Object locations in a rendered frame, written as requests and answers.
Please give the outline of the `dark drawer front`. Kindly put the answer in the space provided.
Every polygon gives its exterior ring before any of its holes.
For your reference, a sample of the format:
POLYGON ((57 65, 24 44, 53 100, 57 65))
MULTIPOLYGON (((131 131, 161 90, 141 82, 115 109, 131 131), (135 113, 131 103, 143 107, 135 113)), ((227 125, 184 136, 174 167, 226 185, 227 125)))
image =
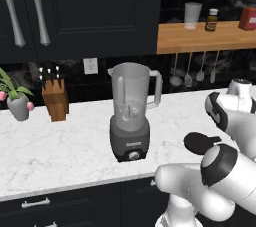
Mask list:
POLYGON ((33 227, 56 222, 58 227, 121 227, 120 185, 56 192, 0 202, 0 227, 33 227), (21 204, 46 197, 49 205, 22 209, 21 204))

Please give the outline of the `white wall outlet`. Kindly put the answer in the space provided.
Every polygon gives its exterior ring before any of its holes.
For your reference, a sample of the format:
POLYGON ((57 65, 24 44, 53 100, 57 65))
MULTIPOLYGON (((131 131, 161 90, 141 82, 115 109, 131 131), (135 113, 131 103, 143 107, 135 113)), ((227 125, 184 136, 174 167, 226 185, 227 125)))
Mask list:
POLYGON ((91 75, 98 73, 98 59, 97 58, 86 58, 83 60, 84 74, 91 75))

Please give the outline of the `dark wall cupboard door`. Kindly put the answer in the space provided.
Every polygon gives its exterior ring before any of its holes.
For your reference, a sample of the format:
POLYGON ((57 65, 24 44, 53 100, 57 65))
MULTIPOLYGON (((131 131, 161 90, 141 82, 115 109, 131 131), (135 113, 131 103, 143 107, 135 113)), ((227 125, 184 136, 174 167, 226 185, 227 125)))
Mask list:
POLYGON ((14 0, 17 18, 26 44, 18 47, 9 10, 5 0, 0 0, 0 63, 24 63, 37 60, 35 43, 25 0, 14 0))
POLYGON ((42 0, 51 43, 40 43, 34 0, 25 0, 40 61, 151 55, 161 0, 42 0))

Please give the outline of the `dark base cupboard door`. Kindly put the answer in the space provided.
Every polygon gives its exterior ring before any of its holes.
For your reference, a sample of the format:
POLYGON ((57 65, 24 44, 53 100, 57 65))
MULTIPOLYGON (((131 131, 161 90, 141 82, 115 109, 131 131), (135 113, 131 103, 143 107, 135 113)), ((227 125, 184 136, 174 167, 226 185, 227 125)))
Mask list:
POLYGON ((121 183, 122 227, 155 227, 167 208, 169 195, 159 191, 152 181, 148 177, 121 183))

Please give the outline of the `hanging silver spoon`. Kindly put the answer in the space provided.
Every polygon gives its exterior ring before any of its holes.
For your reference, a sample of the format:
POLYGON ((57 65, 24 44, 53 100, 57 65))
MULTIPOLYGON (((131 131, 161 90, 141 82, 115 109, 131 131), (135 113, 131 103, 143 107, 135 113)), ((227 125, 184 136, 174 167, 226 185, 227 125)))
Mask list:
POLYGON ((220 51, 217 51, 217 55, 216 55, 216 59, 215 59, 215 63, 214 63, 214 67, 213 70, 211 72, 211 76, 210 76, 210 83, 213 84, 215 82, 215 76, 216 76, 216 65, 217 65, 217 61, 218 61, 218 57, 219 57, 219 53, 220 51))
POLYGON ((185 78, 184 78, 185 86, 188 87, 188 88, 193 86, 193 79, 192 79, 191 75, 189 74, 189 72, 190 72, 190 65, 191 65, 190 61, 188 62, 187 73, 186 73, 185 78))

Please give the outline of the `grey blender with clear jug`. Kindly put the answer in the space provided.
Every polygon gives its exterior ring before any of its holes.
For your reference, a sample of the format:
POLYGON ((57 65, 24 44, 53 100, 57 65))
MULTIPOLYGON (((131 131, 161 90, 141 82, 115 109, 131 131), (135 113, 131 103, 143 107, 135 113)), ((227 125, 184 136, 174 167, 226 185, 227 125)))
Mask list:
POLYGON ((114 115, 110 144, 118 162, 145 159, 150 143, 146 111, 161 102, 162 75, 137 63, 122 63, 108 70, 112 80, 114 115))

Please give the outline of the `red jar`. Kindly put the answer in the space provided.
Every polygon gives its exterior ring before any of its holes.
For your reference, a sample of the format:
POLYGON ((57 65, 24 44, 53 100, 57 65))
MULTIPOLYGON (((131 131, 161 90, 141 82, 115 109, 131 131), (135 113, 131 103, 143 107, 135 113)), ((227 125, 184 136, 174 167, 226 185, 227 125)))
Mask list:
POLYGON ((243 8, 239 28, 246 31, 256 29, 256 0, 250 0, 243 8))

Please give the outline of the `dark bottle with white cap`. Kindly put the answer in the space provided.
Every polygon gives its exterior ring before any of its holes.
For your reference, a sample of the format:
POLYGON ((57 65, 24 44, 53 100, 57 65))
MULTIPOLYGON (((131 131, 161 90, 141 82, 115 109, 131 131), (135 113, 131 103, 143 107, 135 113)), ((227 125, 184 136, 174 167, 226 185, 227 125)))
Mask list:
POLYGON ((205 24, 205 30, 207 32, 214 32, 216 30, 216 26, 217 26, 217 14, 218 14, 218 10, 215 8, 212 8, 209 10, 209 15, 207 17, 207 21, 205 24))

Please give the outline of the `hanging silver spatula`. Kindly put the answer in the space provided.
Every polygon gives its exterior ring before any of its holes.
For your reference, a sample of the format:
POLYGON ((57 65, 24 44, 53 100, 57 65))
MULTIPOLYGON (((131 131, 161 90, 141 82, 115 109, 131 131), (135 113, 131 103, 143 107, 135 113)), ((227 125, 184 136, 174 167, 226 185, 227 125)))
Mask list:
POLYGON ((204 71, 203 71, 203 66, 204 66, 204 61, 205 61, 205 57, 206 57, 206 51, 203 53, 203 58, 202 58, 202 62, 201 62, 201 67, 199 72, 196 75, 196 81, 201 82, 204 80, 204 71))

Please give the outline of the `wooden wall shelf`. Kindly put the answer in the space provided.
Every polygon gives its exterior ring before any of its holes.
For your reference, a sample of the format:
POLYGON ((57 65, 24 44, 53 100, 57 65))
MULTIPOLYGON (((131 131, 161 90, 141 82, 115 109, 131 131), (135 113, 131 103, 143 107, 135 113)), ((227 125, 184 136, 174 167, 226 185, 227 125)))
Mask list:
POLYGON ((194 30, 183 23, 160 24, 157 54, 223 51, 256 48, 256 30, 245 31, 238 21, 220 21, 214 32, 206 32, 200 22, 194 30))

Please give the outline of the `hanging silver ladle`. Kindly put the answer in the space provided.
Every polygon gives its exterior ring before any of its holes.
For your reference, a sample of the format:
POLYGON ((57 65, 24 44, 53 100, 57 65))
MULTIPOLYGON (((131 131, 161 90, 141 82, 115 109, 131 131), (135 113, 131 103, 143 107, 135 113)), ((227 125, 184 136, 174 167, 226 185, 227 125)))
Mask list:
POLYGON ((170 77, 170 80, 169 80, 170 84, 175 86, 175 87, 178 87, 182 84, 181 78, 176 75, 177 61, 178 61, 178 53, 176 53, 176 56, 175 56, 175 64, 174 64, 173 75, 170 77))

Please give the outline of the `clear glass cup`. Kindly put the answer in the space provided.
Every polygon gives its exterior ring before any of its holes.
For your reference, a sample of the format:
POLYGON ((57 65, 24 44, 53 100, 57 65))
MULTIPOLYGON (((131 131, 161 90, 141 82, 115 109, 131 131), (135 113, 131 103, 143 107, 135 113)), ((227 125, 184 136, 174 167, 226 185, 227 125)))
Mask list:
POLYGON ((184 28, 193 30, 196 28, 200 13, 202 9, 202 3, 187 2, 185 4, 184 13, 184 28))

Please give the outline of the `grey pot with pink flowers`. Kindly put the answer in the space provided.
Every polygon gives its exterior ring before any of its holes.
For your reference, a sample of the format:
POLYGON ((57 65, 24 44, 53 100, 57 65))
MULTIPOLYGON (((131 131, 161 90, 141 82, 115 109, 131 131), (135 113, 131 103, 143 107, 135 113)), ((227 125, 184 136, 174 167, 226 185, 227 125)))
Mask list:
POLYGON ((0 67, 0 101, 6 101, 8 109, 17 121, 26 121, 34 104, 28 95, 33 93, 25 87, 14 84, 12 78, 0 67))

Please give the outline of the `wooden knife block with knives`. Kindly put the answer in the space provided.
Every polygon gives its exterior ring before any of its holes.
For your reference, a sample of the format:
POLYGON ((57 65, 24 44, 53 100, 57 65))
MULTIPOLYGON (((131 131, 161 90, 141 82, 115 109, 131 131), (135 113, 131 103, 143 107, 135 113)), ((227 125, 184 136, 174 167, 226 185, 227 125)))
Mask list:
POLYGON ((69 100, 65 81, 60 75, 60 67, 39 68, 42 98, 52 122, 65 121, 69 114, 69 100))

